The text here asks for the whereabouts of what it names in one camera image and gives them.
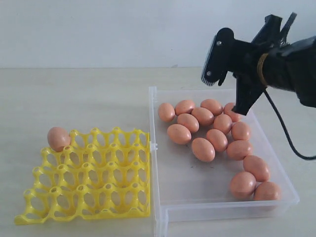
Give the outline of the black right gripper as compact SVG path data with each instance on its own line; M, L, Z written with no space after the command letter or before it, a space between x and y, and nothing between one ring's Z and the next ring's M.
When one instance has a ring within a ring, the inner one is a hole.
M292 12L282 26L282 18L268 15L252 41L235 38L232 72L237 80L237 94L233 112L246 116L268 87L300 94L299 84L294 78L295 63L289 53L294 45L287 42L296 17L297 13Z

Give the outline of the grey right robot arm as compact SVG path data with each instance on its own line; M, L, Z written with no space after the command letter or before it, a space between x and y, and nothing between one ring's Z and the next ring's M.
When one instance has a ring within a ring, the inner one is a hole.
M247 115L267 87L295 92L299 102L316 106L316 38L287 43L287 34L296 13L282 26L282 18L267 15L265 24L252 40L256 49L245 55L250 70L237 78L237 96L233 112Z

